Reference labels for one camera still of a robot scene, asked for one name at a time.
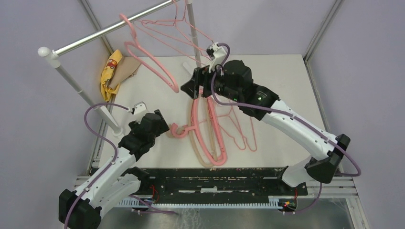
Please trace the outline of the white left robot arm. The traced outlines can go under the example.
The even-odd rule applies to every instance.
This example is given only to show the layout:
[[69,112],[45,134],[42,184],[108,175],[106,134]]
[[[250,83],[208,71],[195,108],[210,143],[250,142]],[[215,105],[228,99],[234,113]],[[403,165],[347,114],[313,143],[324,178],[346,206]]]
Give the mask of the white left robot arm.
[[130,133],[114,146],[111,160],[75,190],[59,196],[59,221],[66,229],[96,229],[103,217],[131,194],[145,194],[150,181],[138,170],[130,169],[169,130],[160,110],[146,112],[139,121],[129,123]]

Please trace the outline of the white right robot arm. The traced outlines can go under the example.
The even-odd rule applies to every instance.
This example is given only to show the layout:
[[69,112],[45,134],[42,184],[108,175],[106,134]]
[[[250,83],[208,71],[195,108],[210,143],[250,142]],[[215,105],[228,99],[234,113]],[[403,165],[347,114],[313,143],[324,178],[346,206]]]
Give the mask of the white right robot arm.
[[225,97],[227,106],[237,106],[245,115],[277,128],[309,152],[308,158],[283,169],[276,181],[280,194],[289,194],[311,178],[329,184],[337,174],[350,138],[313,126],[276,93],[254,83],[252,71],[243,61],[197,67],[181,90],[192,99],[212,97],[219,102],[217,96]]

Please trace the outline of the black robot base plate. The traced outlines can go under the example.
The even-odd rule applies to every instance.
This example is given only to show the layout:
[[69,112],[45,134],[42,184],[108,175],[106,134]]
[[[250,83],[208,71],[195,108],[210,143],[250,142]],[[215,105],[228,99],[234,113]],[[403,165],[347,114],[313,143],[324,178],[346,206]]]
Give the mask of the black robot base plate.
[[256,168],[138,168],[127,169],[141,181],[137,195],[157,192],[159,204],[255,204],[269,196],[308,195],[306,183],[289,187],[281,167]]

